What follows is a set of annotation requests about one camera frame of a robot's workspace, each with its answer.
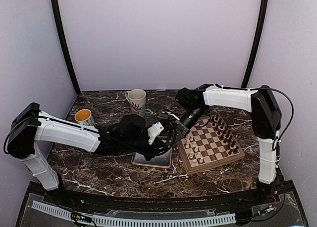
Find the wooden chessboard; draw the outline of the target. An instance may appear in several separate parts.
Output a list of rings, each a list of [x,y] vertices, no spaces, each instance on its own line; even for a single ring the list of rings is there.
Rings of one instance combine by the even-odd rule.
[[[217,167],[220,167],[222,165],[230,164],[235,161],[239,161],[245,157],[245,153],[242,150],[240,144],[239,145],[239,153],[233,154],[228,157],[223,157],[220,153],[220,151],[217,148],[217,145],[214,143],[212,136],[211,136],[211,125],[209,125],[211,121],[211,117],[201,117],[197,124],[194,125],[190,132],[186,136],[193,136],[194,141],[192,142],[196,143],[196,147],[198,147],[199,151],[201,153],[201,157],[203,157],[204,161],[203,163],[199,163],[199,159],[196,158],[196,153],[194,152],[195,148],[185,148],[186,143],[186,136],[182,140],[177,142],[177,147],[182,159],[182,162],[184,164],[184,168],[187,174],[195,174],[199,172],[205,172]],[[189,158],[190,152],[194,152],[193,158]]]

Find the silver metal tray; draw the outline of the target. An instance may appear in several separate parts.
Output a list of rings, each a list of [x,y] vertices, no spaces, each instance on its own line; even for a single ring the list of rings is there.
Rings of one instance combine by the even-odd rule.
[[[154,167],[154,168],[169,168],[171,166],[172,149],[165,154],[156,156],[151,160],[146,160],[144,155],[134,153],[132,156],[131,163],[136,166]]]

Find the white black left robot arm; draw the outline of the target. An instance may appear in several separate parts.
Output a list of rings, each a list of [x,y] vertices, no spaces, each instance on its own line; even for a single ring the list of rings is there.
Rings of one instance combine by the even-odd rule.
[[[98,155],[131,151],[151,160],[171,149],[175,131],[167,131],[161,122],[147,127],[145,119],[135,114],[125,115],[120,122],[107,127],[76,124],[51,116],[41,111],[39,104],[30,103],[12,121],[3,151],[24,163],[53,202],[66,205],[70,195],[60,174],[43,157],[37,141],[60,143]]]

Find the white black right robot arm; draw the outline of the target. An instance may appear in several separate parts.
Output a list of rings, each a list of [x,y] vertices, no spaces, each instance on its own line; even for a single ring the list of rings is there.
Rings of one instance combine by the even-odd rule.
[[[220,85],[183,88],[176,102],[185,114],[176,120],[177,143],[186,173],[202,173],[245,161],[259,164],[253,200],[264,204],[278,176],[279,143],[285,129],[274,89],[238,89]]]

